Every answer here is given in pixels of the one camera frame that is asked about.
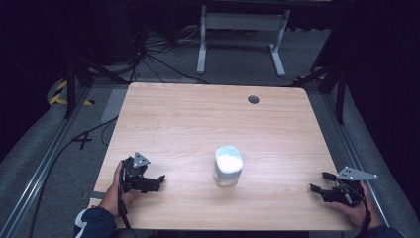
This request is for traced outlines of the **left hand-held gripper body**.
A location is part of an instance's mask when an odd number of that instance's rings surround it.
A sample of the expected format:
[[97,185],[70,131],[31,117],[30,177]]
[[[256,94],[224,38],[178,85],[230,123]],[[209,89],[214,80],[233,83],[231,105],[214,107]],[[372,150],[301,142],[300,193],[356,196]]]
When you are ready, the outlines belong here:
[[130,190],[139,190],[142,193],[154,191],[154,186],[158,184],[157,179],[144,177],[149,163],[150,161],[139,152],[123,161],[120,174],[120,186],[123,192]]

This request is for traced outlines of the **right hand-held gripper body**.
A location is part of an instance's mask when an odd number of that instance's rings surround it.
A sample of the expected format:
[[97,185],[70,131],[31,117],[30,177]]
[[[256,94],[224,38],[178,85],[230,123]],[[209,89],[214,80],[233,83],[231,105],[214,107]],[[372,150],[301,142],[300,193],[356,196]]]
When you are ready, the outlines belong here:
[[354,207],[364,198],[361,186],[362,180],[378,179],[378,175],[362,172],[350,167],[344,167],[336,175],[335,186],[330,190],[322,189],[321,197],[324,202],[339,202]]

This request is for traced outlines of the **person's right hand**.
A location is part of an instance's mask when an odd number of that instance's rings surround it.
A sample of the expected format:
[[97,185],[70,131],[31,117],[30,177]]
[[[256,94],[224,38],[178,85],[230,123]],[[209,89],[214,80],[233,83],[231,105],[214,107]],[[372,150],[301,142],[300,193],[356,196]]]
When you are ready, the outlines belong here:
[[371,222],[368,226],[369,229],[378,227],[382,224],[380,217],[378,216],[378,212],[374,202],[372,201],[368,187],[362,182],[361,186],[364,190],[364,195],[367,204],[359,203],[354,207],[349,207],[345,204],[339,202],[332,202],[331,205],[335,208],[338,212],[341,212],[349,217],[350,221],[358,228],[364,227],[364,222],[366,218],[366,211],[369,210]]

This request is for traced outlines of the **person's left hand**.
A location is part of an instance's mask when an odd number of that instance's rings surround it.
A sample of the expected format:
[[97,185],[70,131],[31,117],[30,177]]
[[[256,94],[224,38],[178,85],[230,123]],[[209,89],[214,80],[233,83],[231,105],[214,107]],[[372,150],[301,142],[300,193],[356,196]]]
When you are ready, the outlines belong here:
[[138,197],[141,193],[136,190],[130,190],[128,192],[119,195],[119,184],[120,184],[120,172],[123,166],[123,162],[120,162],[114,172],[113,182],[108,187],[107,191],[99,206],[109,211],[113,216],[119,215],[118,201],[122,200],[125,204],[129,204],[133,199]]

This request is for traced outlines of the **white lidded plastic jar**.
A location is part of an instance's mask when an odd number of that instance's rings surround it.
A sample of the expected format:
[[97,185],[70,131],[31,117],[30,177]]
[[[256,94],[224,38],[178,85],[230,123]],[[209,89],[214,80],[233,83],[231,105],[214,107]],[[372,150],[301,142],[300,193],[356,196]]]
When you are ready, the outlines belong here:
[[244,162],[239,150],[232,145],[221,146],[215,151],[214,180],[218,186],[235,185]]

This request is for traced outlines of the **black tripod stand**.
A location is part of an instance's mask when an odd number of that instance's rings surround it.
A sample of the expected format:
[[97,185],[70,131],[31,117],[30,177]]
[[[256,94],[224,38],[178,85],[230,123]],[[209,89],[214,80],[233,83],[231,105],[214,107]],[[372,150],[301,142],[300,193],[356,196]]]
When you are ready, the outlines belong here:
[[318,91],[321,94],[330,94],[334,88],[337,88],[335,115],[338,122],[343,125],[343,111],[347,77],[345,73],[345,67],[341,63],[322,67],[307,76],[298,76],[290,84],[290,87],[303,86],[304,84],[320,78],[321,76],[324,77],[321,84],[318,86]]
[[93,73],[89,71],[93,68],[99,74],[111,79],[117,84],[129,84],[129,81],[118,76],[114,72],[106,69],[102,65],[89,61],[88,59],[77,57],[71,59],[66,68],[67,81],[67,106],[65,119],[69,118],[76,108],[76,82],[79,81],[82,87],[90,87],[93,85]]

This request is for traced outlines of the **yellow black hazard tape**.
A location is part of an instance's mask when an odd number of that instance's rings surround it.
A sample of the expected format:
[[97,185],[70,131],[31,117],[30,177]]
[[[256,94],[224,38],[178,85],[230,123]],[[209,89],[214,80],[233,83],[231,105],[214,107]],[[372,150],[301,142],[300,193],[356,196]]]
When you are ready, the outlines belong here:
[[[61,105],[67,105],[67,100],[64,98],[61,98],[62,93],[67,87],[67,80],[63,80],[56,88],[52,98],[50,99],[49,103],[52,104],[61,104]],[[85,100],[83,105],[86,106],[93,106],[95,104],[95,100]]]

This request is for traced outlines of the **aluminium floor rail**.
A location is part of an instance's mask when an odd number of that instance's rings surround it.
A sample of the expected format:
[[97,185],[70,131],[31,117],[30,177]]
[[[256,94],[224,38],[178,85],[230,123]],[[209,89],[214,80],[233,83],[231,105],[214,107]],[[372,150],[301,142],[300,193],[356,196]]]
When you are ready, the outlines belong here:
[[[354,168],[356,170],[364,171],[364,167],[361,163],[360,157],[357,154],[356,148],[350,138],[350,134],[348,133],[348,130],[345,125],[341,124],[338,120],[338,116],[336,114],[336,104],[334,100],[331,98],[330,95],[322,95],[322,100],[325,104],[325,107],[327,108],[328,114],[331,117],[333,121],[333,125],[337,133],[340,137],[340,142],[344,145],[345,151],[346,151],[346,158],[348,159],[347,165],[351,168]],[[365,184],[368,187],[369,193],[371,195],[371,198],[374,202],[375,207],[378,210],[380,220],[386,225],[389,225],[389,222],[386,218],[386,215],[383,213],[383,209],[381,207],[380,202],[377,200],[376,193],[371,186],[372,179],[371,180],[365,180]]]
[[65,107],[50,108],[0,164],[0,238],[15,235],[89,92],[90,87],[79,90],[76,108],[67,119]]

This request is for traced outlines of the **grey metal table frame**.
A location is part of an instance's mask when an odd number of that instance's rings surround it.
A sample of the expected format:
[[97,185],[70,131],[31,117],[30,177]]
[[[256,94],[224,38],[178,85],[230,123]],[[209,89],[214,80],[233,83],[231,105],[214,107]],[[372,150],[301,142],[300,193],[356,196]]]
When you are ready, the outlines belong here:
[[285,10],[280,15],[261,15],[245,13],[214,13],[209,12],[207,7],[201,7],[200,18],[200,47],[196,71],[198,74],[205,72],[206,63],[206,31],[207,30],[249,30],[249,31],[273,31],[277,32],[276,41],[270,44],[268,49],[276,73],[279,77],[285,77],[285,70],[280,58],[279,48],[284,36],[290,11]]

